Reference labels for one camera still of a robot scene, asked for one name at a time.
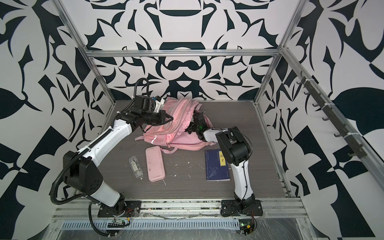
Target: pink pencil case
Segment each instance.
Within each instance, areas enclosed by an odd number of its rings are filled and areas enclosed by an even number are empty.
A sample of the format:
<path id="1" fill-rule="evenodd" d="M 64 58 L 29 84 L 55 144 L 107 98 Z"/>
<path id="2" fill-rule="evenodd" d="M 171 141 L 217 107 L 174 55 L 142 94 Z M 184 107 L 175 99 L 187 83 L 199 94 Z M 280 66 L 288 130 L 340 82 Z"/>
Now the pink pencil case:
<path id="1" fill-rule="evenodd" d="M 145 150 L 147 158 L 148 179 L 151 182 L 162 180 L 166 177 L 163 157 L 159 146 L 149 147 Z"/>

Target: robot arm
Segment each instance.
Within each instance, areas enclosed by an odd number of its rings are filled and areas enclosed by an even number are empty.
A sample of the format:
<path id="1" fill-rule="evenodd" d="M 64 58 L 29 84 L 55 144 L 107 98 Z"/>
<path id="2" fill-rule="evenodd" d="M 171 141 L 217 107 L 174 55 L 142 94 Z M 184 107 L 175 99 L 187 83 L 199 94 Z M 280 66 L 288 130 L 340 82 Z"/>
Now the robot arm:
<path id="1" fill-rule="evenodd" d="M 252 148 L 245 140 L 237 127 L 227 129 L 209 128 L 205 122 L 203 113 L 195 112 L 193 123 L 189 129 L 196 132 L 200 140 L 217 142 L 225 160 L 231 165 L 235 180 L 235 203 L 222 215 L 231 213 L 251 214 L 255 211 L 257 200 L 250 186 L 248 174 L 248 159 L 252 154 Z"/>
<path id="2" fill-rule="evenodd" d="M 78 152 L 69 151 L 63 157 L 62 178 L 64 183 L 84 193 L 84 197 L 94 202 L 102 203 L 109 208 L 112 215 L 119 215 L 124 211 L 124 196 L 113 190 L 103 180 L 103 176 L 97 169 L 104 157 L 123 138 L 131 134 L 137 127 L 143 124 L 158 126 L 173 120 L 164 110 L 159 110 L 164 104 L 160 97 L 135 96 L 130 111 L 119 113 L 113 122 L 99 137 L 80 149 Z M 56 179 L 51 189 L 51 201 L 54 204 L 63 204 L 66 201 L 55 199 L 57 192 Z"/>

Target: black cable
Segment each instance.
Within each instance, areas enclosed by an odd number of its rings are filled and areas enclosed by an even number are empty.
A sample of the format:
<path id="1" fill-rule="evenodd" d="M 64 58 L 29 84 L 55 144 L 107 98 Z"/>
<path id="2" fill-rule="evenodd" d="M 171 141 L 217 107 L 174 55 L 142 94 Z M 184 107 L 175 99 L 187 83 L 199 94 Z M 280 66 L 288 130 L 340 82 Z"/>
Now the black cable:
<path id="1" fill-rule="evenodd" d="M 257 228 L 257 222 L 256 222 L 256 218 L 254 216 L 252 216 L 252 218 L 254 219 L 255 221 L 255 228 L 253 230 L 255 230 Z"/>
<path id="2" fill-rule="evenodd" d="M 124 108 L 123 111 L 126 111 L 126 110 L 133 104 L 133 101 L 135 100 L 135 96 L 136 96 L 137 85 L 139 84 L 140 81 L 143 82 L 144 80 L 147 81 L 147 96 L 150 97 L 150 95 L 149 95 L 149 81 L 148 81 L 148 79 L 146 79 L 146 78 L 140 78 L 140 79 L 138 79 L 138 80 L 136 81 L 136 83 L 135 83 L 135 88 L 134 88 L 134 90 L 133 90 L 133 98 L 132 98 L 132 101 L 128 104 L 128 106 L 127 106 L 126 108 Z"/>
<path id="3" fill-rule="evenodd" d="M 221 210 L 220 210 L 220 214 L 221 214 L 221 216 L 223 216 L 223 217 L 229 217 L 230 215 L 232 215 L 232 213 L 227 214 L 227 215 L 223 215 L 223 209 L 222 209 L 222 208 L 221 208 Z"/>
<path id="4" fill-rule="evenodd" d="M 140 125 L 141 131 L 143 131 L 143 133 L 146 133 L 149 129 L 151 129 L 151 127 L 152 125 L 146 131 L 144 131 L 143 127 Z"/>
<path id="5" fill-rule="evenodd" d="M 93 220 L 92 220 L 92 214 L 91 214 L 91 207 L 92 207 L 92 204 L 96 204 L 94 202 L 90 202 L 89 203 L 89 206 L 88 206 L 88 217 L 89 217 L 89 222 L 91 223 L 91 226 L 93 228 L 93 230 L 95 230 L 95 232 L 101 236 L 104 236 L 104 237 L 108 237 L 108 236 L 116 236 L 118 232 L 115 232 L 115 233 L 106 233 L 106 232 L 102 232 L 100 231 L 96 226 L 95 224 L 93 223 Z"/>
<path id="6" fill-rule="evenodd" d="M 244 193 L 244 196 L 243 196 L 243 199 L 245 198 L 245 195 L 247 194 L 247 191 L 248 191 L 248 183 L 247 183 L 247 176 L 245 175 L 245 167 L 244 167 L 244 164 L 245 164 L 245 161 L 243 163 L 243 171 L 244 171 L 244 179 L 245 179 L 245 193 Z"/>
<path id="7" fill-rule="evenodd" d="M 126 226 L 129 226 L 131 224 L 131 221 L 128 220 L 128 223 L 127 224 L 124 224 L 122 225 L 121 227 L 126 227 Z"/>
<path id="8" fill-rule="evenodd" d="M 108 131 L 106 131 L 103 135 L 101 135 L 99 138 L 97 138 L 92 144 L 89 145 L 89 148 L 91 149 L 92 147 L 94 147 L 97 143 L 99 143 L 103 138 L 105 138 L 110 132 L 112 131 L 112 129 L 109 129 Z M 74 164 L 76 163 L 81 156 L 83 156 L 84 154 L 86 154 L 87 152 L 89 152 L 89 149 L 85 149 L 84 151 L 82 151 L 81 153 L 79 153 L 78 155 L 76 155 L 72 160 L 70 160 L 70 162 L 62 169 L 62 171 L 59 173 L 59 175 L 57 176 L 56 180 L 53 182 L 52 184 L 52 187 L 51 187 L 51 191 L 50 191 L 50 197 L 51 197 L 51 202 L 55 205 L 61 205 L 61 204 L 66 204 L 67 202 L 70 202 L 76 198 L 79 198 L 79 197 L 86 197 L 87 195 L 84 194 L 84 193 L 81 193 L 81 194 L 76 194 L 75 196 L 72 196 L 68 199 L 64 199 L 64 200 L 58 200 L 56 198 L 57 196 L 57 191 L 59 189 L 59 185 L 60 183 L 63 181 L 63 176 L 65 174 L 66 171 L 68 171 L 68 169 Z"/>

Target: black bracket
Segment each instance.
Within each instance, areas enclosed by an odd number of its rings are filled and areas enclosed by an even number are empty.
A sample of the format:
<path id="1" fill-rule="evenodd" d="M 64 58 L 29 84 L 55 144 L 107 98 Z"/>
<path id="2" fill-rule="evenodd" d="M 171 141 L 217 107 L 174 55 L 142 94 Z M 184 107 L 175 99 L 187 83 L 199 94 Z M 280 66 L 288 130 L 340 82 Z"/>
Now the black bracket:
<path id="1" fill-rule="evenodd" d="M 125 213 L 122 217 L 131 217 L 133 213 L 140 212 L 141 201 L 125 201 Z M 113 213 L 106 207 L 100 207 L 98 217 L 113 217 Z"/>
<path id="2" fill-rule="evenodd" d="M 221 200 L 221 215 L 225 216 L 240 216 L 243 214 L 252 216 L 262 216 L 263 208 L 259 200 L 255 200 L 251 206 L 246 209 L 241 209 L 239 201 L 236 200 Z"/>
<path id="3" fill-rule="evenodd" d="M 367 156 L 367 153 L 363 149 L 363 145 L 355 141 L 355 138 L 352 135 L 348 135 L 344 140 L 351 147 L 354 154 L 348 154 L 350 157 L 357 156 L 358 158 L 363 158 Z"/>
<path id="4" fill-rule="evenodd" d="M 121 227 L 122 225 L 118 223 L 113 223 L 113 222 L 108 223 L 108 228 L 121 228 Z"/>
<path id="5" fill-rule="evenodd" d="M 316 105 L 313 104 L 314 107 L 323 107 L 325 104 L 325 100 L 322 98 L 321 93 L 319 93 L 314 86 L 312 86 L 311 81 L 302 81 L 304 87 L 308 90 L 308 94 L 310 94 L 313 99 L 317 102 Z"/>

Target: clear plastic case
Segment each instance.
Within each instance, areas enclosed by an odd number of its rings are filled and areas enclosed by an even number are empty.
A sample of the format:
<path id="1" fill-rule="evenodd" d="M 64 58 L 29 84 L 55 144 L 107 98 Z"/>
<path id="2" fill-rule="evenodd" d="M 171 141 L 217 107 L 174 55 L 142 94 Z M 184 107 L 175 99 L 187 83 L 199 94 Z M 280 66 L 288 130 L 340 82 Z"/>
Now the clear plastic case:
<path id="1" fill-rule="evenodd" d="M 135 177 L 142 178 L 143 170 L 141 169 L 139 161 L 136 156 L 133 156 L 129 159 L 129 164 L 131 166 L 133 173 L 135 174 Z"/>

